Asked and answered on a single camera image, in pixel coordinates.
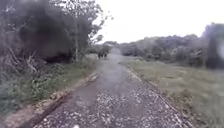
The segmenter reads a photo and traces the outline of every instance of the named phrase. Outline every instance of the foliage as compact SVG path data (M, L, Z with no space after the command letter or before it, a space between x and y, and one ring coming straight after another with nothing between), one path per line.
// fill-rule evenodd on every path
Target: foliage
M175 62L188 66L223 67L224 25L211 24L202 37L196 35L145 38L120 44L123 55L141 56L146 60Z
M0 80L82 58L106 19L95 0L2 0Z

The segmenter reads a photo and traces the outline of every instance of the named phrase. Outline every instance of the curb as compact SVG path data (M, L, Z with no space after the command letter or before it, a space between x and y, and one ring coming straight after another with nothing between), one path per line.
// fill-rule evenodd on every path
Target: curb
M55 109L57 109L59 106L61 106L63 103L65 103L71 96L72 93L75 91L76 88L82 87L82 85L86 85L89 82L94 81L98 78L98 74L96 72L90 74L84 79L80 80L80 84L77 87L71 87L72 89L70 91L67 91L67 93L63 96L61 96L59 99L51 103L41 114L35 115L33 118L29 119L28 121L22 123L22 125L17 126L16 128L32 128L38 123L40 123L46 116L48 116L50 113L52 113Z

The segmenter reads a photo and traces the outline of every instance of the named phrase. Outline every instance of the wet road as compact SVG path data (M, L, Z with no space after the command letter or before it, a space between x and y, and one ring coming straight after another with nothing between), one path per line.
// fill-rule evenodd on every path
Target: wet road
M122 56L103 60L99 77L35 128L190 128L161 98L119 64Z

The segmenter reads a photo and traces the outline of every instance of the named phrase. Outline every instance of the grass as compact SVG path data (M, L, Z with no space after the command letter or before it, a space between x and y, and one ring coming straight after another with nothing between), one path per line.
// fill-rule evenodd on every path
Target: grass
M16 111L24 105L48 98L53 92L74 85L80 78L91 73L96 66L94 59L85 59L75 64L54 64L48 66L47 73L5 82L0 86L0 115Z
M224 127L224 73L126 58L124 64L156 86L197 128Z

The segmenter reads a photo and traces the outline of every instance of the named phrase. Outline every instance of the overcast sky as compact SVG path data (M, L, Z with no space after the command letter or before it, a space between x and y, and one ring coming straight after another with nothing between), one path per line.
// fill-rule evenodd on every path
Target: overcast sky
M196 34L224 23L224 0L96 0L114 20L100 32L104 41L130 42L150 36Z

